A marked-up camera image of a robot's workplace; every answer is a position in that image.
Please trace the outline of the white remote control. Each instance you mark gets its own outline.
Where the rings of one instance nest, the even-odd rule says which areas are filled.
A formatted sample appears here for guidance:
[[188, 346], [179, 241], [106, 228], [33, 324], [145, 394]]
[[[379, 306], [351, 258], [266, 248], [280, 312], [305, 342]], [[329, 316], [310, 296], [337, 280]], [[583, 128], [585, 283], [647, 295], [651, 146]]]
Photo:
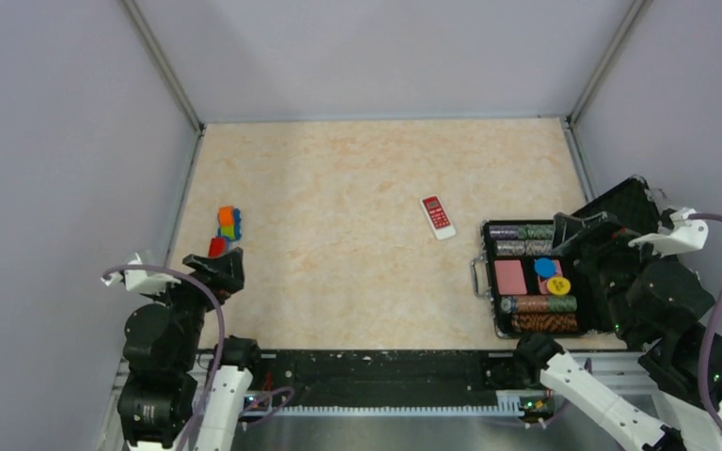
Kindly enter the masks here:
[[444, 203], [437, 195], [429, 195], [420, 199], [420, 207], [427, 218], [433, 236], [439, 240], [447, 240], [456, 236], [455, 226], [450, 221]]

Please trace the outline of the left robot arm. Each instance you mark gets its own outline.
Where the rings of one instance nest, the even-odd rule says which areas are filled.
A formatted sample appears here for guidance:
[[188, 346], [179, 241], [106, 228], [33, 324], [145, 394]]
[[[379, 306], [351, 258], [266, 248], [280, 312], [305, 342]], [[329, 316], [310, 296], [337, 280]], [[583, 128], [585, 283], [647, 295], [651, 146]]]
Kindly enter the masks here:
[[102, 282], [122, 284], [150, 300], [123, 327], [129, 374], [117, 412], [132, 450], [228, 450], [248, 388], [264, 364], [257, 340], [222, 334], [204, 382], [192, 375], [207, 313], [226, 321], [222, 307], [244, 287], [243, 249], [219, 257], [187, 256], [184, 273], [135, 257], [107, 270]]

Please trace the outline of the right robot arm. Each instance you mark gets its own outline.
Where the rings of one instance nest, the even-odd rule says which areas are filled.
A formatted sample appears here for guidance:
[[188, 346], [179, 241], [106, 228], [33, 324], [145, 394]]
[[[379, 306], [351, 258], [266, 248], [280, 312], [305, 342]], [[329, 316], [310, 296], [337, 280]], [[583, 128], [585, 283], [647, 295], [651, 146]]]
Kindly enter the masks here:
[[704, 247], [710, 222], [722, 224], [722, 214], [670, 210], [648, 234], [607, 212], [554, 218], [555, 250], [594, 283], [616, 337], [643, 349], [637, 361], [657, 387], [656, 414], [598, 381], [546, 334], [518, 341], [516, 380], [561, 395], [625, 450], [722, 450], [722, 287], [711, 294], [679, 260]]

